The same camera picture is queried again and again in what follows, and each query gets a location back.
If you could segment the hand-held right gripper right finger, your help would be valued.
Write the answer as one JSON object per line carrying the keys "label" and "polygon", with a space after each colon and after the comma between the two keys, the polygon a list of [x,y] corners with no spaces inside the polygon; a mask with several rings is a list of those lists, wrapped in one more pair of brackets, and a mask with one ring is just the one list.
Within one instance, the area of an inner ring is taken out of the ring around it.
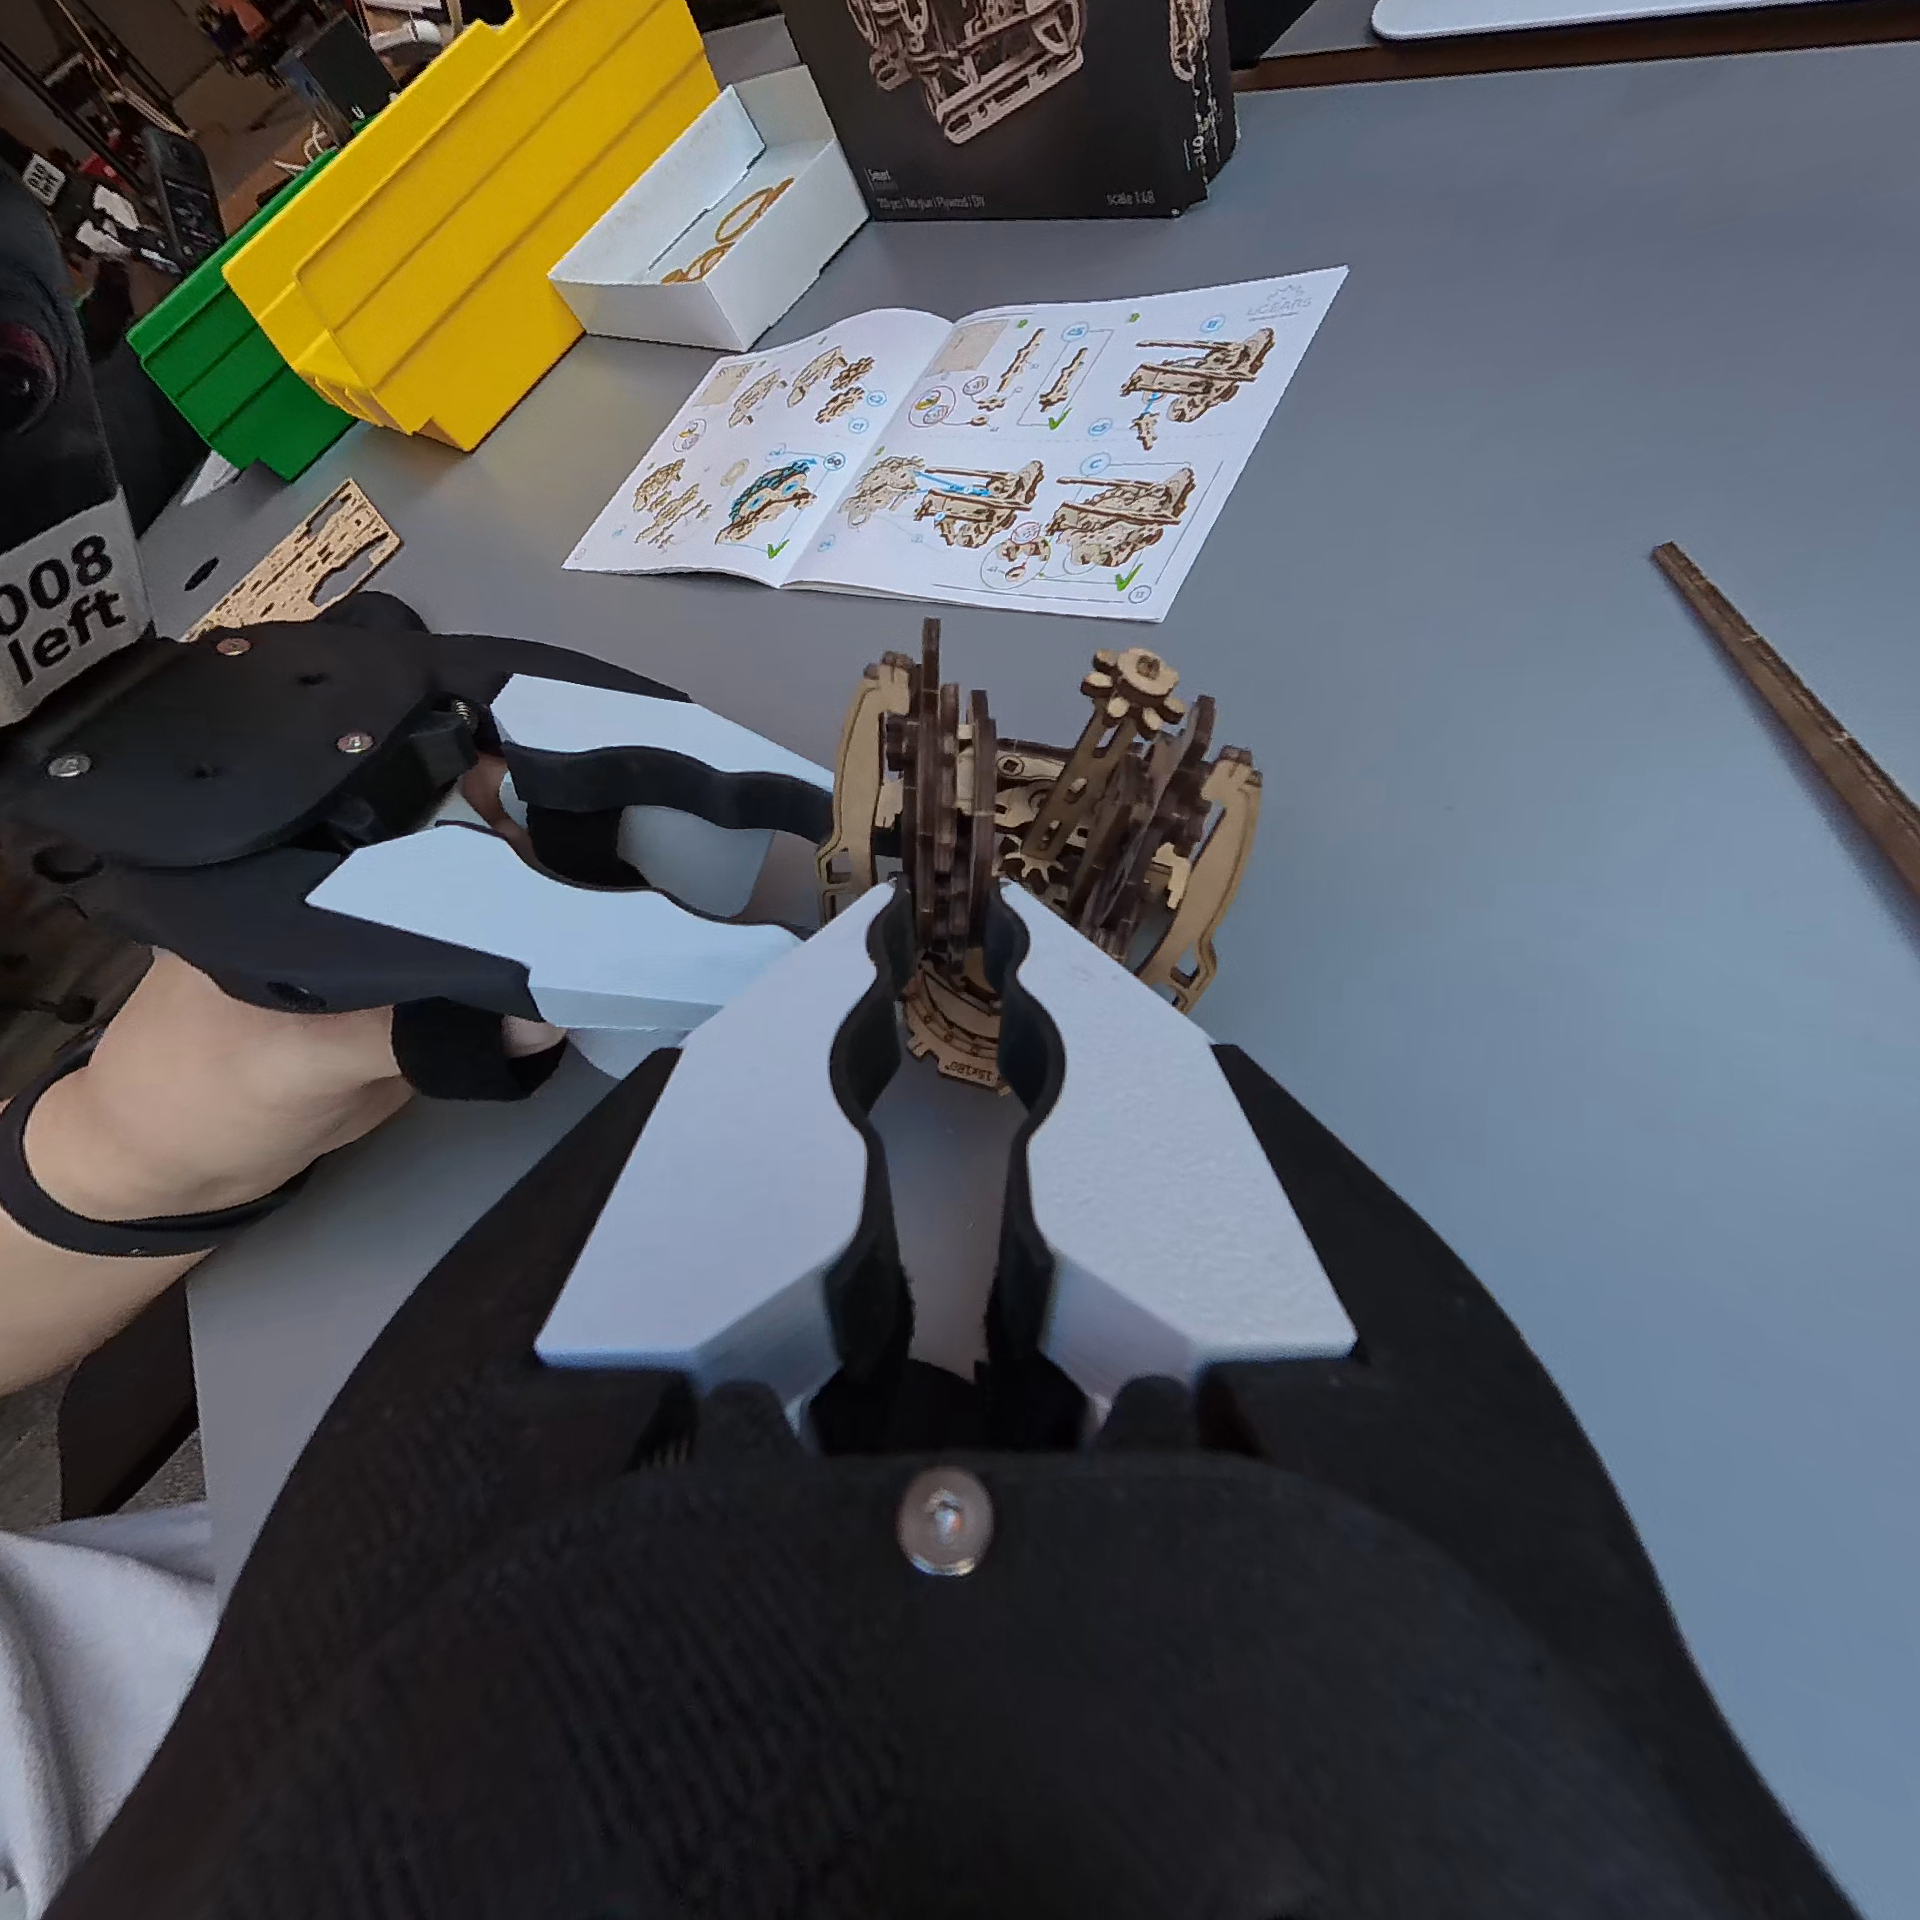
{"label": "hand-held right gripper right finger", "polygon": [[1343,1360],[1356,1326],[1205,1031],[1041,899],[986,905],[1019,1100],[988,1351],[1112,1401],[1221,1361]]}

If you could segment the model instruction booklet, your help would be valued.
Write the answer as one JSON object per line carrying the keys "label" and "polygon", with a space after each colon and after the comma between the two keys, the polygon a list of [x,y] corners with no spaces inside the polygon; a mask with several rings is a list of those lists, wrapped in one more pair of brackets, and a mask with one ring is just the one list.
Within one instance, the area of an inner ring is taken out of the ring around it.
{"label": "model instruction booklet", "polygon": [[1157,621],[1346,275],[876,307],[719,357],[563,565]]}

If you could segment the wooden gear model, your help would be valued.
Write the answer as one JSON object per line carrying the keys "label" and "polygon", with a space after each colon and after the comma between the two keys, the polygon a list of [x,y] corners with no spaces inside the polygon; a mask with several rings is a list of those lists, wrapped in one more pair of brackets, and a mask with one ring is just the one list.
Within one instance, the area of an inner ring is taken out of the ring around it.
{"label": "wooden gear model", "polygon": [[1010,882],[1189,1014],[1258,831],[1261,778],[1215,743],[1215,702],[1178,696],[1178,669],[1137,643],[1098,649],[1074,743],[1001,731],[982,690],[943,680],[941,623],[917,655],[869,664],[845,711],[821,915],[886,877],[913,902],[917,967],[902,992],[907,1051],[948,1080],[1001,1091],[999,996],[986,911]]}

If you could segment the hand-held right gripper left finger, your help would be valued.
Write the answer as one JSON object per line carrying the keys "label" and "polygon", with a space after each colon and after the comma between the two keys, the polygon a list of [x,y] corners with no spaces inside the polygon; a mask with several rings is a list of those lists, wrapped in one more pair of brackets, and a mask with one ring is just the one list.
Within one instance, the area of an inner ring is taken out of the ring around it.
{"label": "hand-held right gripper left finger", "polygon": [[878,1380],[913,1326],[871,1110],[913,911],[878,884],[692,1031],[538,1336],[568,1367]]}

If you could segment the person's left hand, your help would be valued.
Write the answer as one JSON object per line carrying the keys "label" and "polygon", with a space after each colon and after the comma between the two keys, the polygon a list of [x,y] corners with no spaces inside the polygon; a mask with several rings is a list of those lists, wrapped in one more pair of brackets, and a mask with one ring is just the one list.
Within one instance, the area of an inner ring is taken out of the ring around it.
{"label": "person's left hand", "polygon": [[221,1211],[281,1188],[411,1100],[389,1009],[271,1011],[155,951],[88,1061],[25,1117],[25,1163],[98,1222]]}

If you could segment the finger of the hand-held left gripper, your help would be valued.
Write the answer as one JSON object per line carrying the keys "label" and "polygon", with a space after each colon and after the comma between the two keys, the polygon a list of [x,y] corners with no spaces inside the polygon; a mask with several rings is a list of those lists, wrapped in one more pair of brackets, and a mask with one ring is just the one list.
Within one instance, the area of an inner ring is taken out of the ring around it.
{"label": "finger of the hand-held left gripper", "polygon": [[307,904],[516,962],[540,1019],[686,1031],[801,941],[702,917],[662,892],[544,876],[485,827],[444,824],[352,851]]}
{"label": "finger of the hand-held left gripper", "polygon": [[573,884],[742,915],[772,838],[834,824],[827,770],[693,702],[514,676],[492,726],[506,776],[481,766],[481,817]]}

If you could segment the yellow plastic bin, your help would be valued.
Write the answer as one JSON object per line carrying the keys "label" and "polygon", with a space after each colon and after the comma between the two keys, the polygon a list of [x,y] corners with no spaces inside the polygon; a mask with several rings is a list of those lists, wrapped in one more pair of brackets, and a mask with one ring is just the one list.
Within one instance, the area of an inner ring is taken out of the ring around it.
{"label": "yellow plastic bin", "polygon": [[683,2],[517,2],[224,277],[323,400],[471,451],[582,333],[549,269],[715,98]]}

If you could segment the laser-cut plywood sheet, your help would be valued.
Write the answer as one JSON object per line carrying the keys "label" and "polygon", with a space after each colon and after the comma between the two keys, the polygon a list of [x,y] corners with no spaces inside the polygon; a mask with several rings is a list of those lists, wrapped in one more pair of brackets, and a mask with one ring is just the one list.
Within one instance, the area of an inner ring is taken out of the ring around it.
{"label": "laser-cut plywood sheet", "polygon": [[347,478],[179,635],[191,643],[221,629],[264,621],[306,621],[328,612],[346,592],[323,596],[336,574],[366,561],[369,577],[402,550],[404,538]]}

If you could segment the dark wooden strip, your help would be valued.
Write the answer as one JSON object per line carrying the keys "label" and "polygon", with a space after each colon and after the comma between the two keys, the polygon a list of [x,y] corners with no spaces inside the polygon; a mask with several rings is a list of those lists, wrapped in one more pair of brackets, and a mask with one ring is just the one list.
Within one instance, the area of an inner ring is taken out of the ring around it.
{"label": "dark wooden strip", "polygon": [[1739,678],[1822,776],[1833,798],[1867,841],[1917,896],[1917,806],[1879,761],[1811,692],[1772,641],[1674,540],[1650,550],[1650,559],[1711,635]]}

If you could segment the black model kit box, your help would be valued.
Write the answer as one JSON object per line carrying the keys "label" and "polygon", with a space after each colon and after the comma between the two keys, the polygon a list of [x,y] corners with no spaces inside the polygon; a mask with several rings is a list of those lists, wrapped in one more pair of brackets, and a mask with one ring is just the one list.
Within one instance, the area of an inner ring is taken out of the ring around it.
{"label": "black model kit box", "polygon": [[780,12],[881,221],[1176,217],[1236,152],[1223,4]]}

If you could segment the green plastic bin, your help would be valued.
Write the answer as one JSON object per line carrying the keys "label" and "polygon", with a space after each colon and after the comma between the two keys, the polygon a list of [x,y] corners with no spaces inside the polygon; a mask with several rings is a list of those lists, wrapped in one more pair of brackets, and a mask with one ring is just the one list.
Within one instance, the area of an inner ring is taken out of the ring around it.
{"label": "green plastic bin", "polygon": [[230,290],[224,267],[332,160],[319,155],[285,182],[126,331],[143,371],[204,444],[231,468],[266,463],[283,481],[303,473],[355,420],[283,360]]}

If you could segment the person's left forearm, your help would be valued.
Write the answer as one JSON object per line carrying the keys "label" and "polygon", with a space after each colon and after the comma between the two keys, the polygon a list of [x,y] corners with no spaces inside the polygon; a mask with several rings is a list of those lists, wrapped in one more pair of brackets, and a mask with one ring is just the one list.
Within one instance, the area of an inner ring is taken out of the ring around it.
{"label": "person's left forearm", "polygon": [[[155,1184],[154,1166],[77,1141],[27,1145],[38,1182],[68,1211],[119,1224],[220,1211],[238,1204],[233,1185],[191,1179]],[[95,1351],[202,1254],[163,1257],[92,1256],[36,1238],[1,1218],[1,1392],[50,1380]]]}

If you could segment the white cardboard tray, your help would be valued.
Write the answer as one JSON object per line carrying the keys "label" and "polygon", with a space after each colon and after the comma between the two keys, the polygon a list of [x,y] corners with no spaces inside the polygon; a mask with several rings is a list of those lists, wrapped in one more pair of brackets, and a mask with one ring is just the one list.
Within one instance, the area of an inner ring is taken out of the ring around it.
{"label": "white cardboard tray", "polygon": [[[653,283],[763,179],[793,183],[702,282]],[[813,80],[801,66],[727,85],[547,280],[590,331],[743,351],[869,217]]]}

